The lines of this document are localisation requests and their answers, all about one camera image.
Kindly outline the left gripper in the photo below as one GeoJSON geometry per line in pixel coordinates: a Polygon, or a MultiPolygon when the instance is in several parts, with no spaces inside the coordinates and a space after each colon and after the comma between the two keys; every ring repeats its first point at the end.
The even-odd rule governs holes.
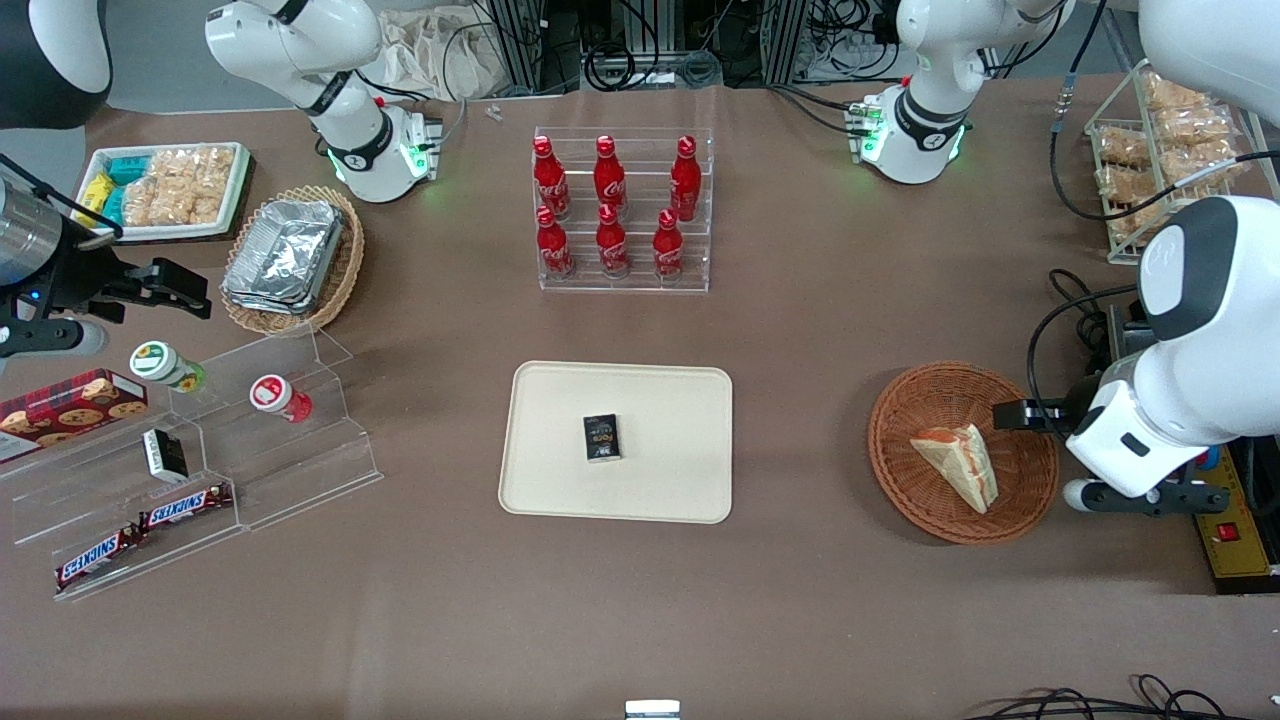
{"type": "MultiPolygon", "coordinates": [[[[1019,398],[992,407],[996,430],[1056,433],[1065,398],[1019,398]]],[[[1103,383],[1066,447],[1092,475],[1126,498],[1153,489],[1170,473],[1201,455],[1187,430],[1185,397],[1157,375],[1103,383]]]]}

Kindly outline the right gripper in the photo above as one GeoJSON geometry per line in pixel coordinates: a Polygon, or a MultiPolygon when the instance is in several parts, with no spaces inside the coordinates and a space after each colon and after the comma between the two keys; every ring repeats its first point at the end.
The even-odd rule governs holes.
{"type": "Polygon", "coordinates": [[[128,265],[118,279],[118,299],[102,297],[116,278],[122,261],[114,252],[115,234],[100,234],[83,225],[64,225],[52,258],[28,279],[33,316],[61,313],[95,316],[111,324],[125,320],[125,302],[170,307],[207,320],[212,306],[209,281],[178,263],[155,258],[146,266],[128,265]]]}

